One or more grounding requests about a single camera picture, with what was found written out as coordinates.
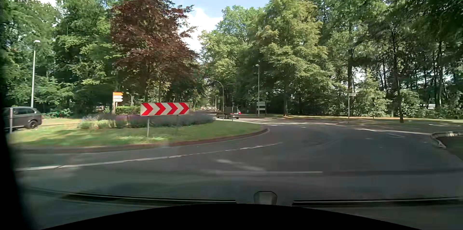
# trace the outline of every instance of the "hedge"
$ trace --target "hedge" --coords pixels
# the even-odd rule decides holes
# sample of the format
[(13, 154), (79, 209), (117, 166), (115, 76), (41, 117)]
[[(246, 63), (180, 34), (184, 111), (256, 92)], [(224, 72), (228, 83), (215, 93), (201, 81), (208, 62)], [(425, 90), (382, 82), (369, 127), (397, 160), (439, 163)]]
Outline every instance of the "hedge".
[(140, 114), (140, 105), (118, 106), (116, 107), (116, 114), (119, 114), (119, 115)]

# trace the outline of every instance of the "lavender bush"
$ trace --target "lavender bush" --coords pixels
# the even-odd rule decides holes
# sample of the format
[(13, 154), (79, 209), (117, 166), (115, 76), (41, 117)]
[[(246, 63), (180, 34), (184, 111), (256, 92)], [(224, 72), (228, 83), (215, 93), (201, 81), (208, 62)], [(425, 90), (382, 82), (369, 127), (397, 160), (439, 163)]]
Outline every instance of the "lavender bush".
[[(179, 115), (178, 120), (176, 115), (165, 116), (151, 116), (150, 126), (191, 126), (198, 124), (205, 124), (214, 121), (214, 117), (204, 113), (193, 112), (190, 115)], [(79, 126), (82, 129), (89, 128), (140, 128), (146, 127), (148, 117), (140, 116), (138, 114), (131, 115), (115, 115), (115, 114), (99, 114), (96, 117), (85, 117)]]

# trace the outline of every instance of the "grass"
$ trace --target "grass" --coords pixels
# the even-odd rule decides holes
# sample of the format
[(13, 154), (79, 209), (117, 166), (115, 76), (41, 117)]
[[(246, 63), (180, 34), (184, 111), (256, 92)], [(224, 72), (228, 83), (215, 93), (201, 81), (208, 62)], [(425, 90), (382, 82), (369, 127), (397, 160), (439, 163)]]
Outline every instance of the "grass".
[[(247, 117), (256, 117), (255, 114), (244, 114)], [(405, 118), (404, 123), (399, 123), (397, 117), (350, 117), (347, 116), (316, 116), (316, 115), (289, 115), (283, 117), (283, 114), (267, 114), (267, 118), (284, 119), (284, 120), (311, 120), (320, 121), (340, 121), (344, 126), (355, 126), (368, 129), (382, 130), (406, 130), (414, 132), (442, 132), (442, 131), (463, 131), (463, 120), (451, 119), (427, 119), (427, 118)]]
[(38, 127), (20, 130), (9, 135), (10, 144), (21, 146), (118, 146), (130, 144), (167, 143), (257, 132), (258, 124), (244, 122), (214, 121), (208, 124), (174, 127), (151, 127), (146, 137), (146, 128), (90, 129), (77, 128), (77, 124)]
[[(253, 117), (255, 114), (244, 114), (245, 116)], [(363, 120), (363, 121), (388, 121), (388, 122), (398, 122), (398, 117), (353, 117), (350, 118), (347, 116), (319, 116), (319, 115), (297, 115), (290, 114), (288, 117), (283, 117), (283, 114), (267, 114), (269, 118), (286, 118), (286, 119), (322, 119), (322, 120)], [(459, 123), (463, 125), (463, 120), (456, 119), (431, 119), (431, 118), (404, 118), (406, 121), (433, 121), (433, 122), (446, 122), (446, 123)]]
[(71, 118), (46, 118), (42, 120), (42, 125), (61, 125), (61, 124), (69, 124), (69, 123), (78, 123), (80, 119), (71, 119)]

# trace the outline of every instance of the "red and white chevron sign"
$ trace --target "red and white chevron sign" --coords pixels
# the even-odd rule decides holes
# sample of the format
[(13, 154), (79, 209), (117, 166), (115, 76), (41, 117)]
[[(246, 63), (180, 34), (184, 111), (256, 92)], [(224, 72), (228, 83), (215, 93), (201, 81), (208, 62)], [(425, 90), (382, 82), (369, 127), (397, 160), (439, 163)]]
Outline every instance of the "red and white chevron sign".
[(190, 112), (190, 103), (142, 103), (140, 116), (184, 115)]

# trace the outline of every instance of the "car wheel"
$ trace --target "car wheel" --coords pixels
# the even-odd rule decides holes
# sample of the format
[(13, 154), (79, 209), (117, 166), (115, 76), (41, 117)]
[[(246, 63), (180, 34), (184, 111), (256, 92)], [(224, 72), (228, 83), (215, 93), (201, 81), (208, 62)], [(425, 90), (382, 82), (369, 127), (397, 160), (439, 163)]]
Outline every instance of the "car wheel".
[(27, 128), (37, 128), (38, 123), (36, 120), (31, 120), (29, 124), (27, 125)]

